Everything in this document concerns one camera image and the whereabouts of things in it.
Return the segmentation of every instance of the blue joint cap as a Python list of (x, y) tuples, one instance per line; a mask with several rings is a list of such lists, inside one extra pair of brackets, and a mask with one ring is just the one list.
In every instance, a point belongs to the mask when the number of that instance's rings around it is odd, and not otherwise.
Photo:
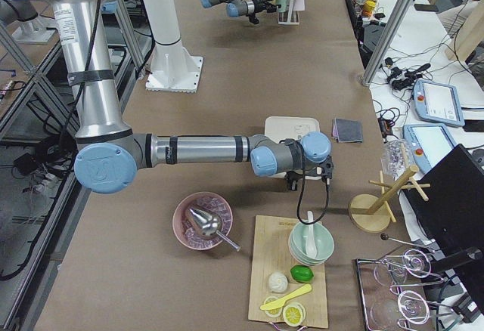
[(102, 4), (101, 12), (103, 14), (114, 14), (118, 8), (117, 1), (105, 2)]
[(212, 4), (210, 3), (209, 0), (200, 0), (200, 2), (202, 3), (202, 6), (204, 8), (211, 8), (212, 7)]
[(234, 4), (227, 4), (225, 10), (227, 11), (227, 16), (239, 17), (239, 9)]
[(309, 132), (301, 139), (306, 158), (314, 163), (321, 163), (331, 153), (331, 142), (329, 138), (320, 132)]
[(278, 161), (273, 152), (265, 146), (257, 147), (250, 153), (252, 170), (257, 176), (272, 176), (277, 173)]
[(115, 193), (130, 185), (136, 176), (136, 162), (115, 144), (89, 144), (76, 156), (77, 180), (95, 193)]

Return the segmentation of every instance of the wooden cutting board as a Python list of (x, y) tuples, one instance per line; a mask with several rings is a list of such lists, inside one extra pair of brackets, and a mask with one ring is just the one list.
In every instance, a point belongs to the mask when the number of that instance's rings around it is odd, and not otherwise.
[[(290, 231), (297, 222), (297, 219), (292, 218), (256, 216), (252, 274), (250, 278), (249, 320), (284, 322), (282, 315), (278, 318), (270, 318), (259, 307), (268, 296), (276, 295), (280, 298), (302, 285), (293, 280), (290, 275), (290, 269), (294, 265), (299, 264), (289, 253), (288, 246)], [(327, 329), (324, 264), (311, 269), (315, 275), (312, 281), (312, 291), (293, 300), (300, 302), (306, 308), (306, 319), (303, 325)], [(289, 280), (289, 286), (285, 293), (273, 293), (269, 290), (268, 278), (275, 271), (285, 274)]]

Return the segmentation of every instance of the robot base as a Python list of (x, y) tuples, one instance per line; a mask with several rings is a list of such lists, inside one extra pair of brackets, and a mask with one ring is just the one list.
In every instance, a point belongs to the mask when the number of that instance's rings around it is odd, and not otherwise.
[(32, 21), (20, 23), (12, 37), (20, 44), (46, 45), (56, 29), (55, 20), (37, 17)]
[(202, 65), (202, 57), (192, 57), (183, 47), (161, 48), (154, 53), (146, 89), (195, 93)]

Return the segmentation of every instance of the pink bowl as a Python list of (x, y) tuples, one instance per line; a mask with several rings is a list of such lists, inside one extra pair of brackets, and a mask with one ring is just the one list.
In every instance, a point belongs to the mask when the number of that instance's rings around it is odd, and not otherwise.
[(227, 201), (216, 193), (202, 192), (193, 193), (185, 197), (176, 207), (173, 214), (173, 232), (176, 239), (184, 246), (195, 250), (208, 250), (218, 246), (222, 239), (215, 237), (211, 240), (204, 240), (196, 233), (190, 222), (185, 217), (185, 210), (189, 206), (199, 206), (202, 209), (215, 212), (222, 218), (222, 233), (227, 235), (232, 228), (232, 210)]

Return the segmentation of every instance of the test tube rack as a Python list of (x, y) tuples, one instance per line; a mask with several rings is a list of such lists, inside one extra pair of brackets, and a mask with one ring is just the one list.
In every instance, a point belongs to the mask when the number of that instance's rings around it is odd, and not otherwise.
[(287, 0), (287, 10), (284, 12), (278, 10), (278, 23), (280, 25), (299, 25), (299, 12), (304, 11), (304, 2), (302, 2), (302, 10), (295, 8), (295, 2), (296, 0)]

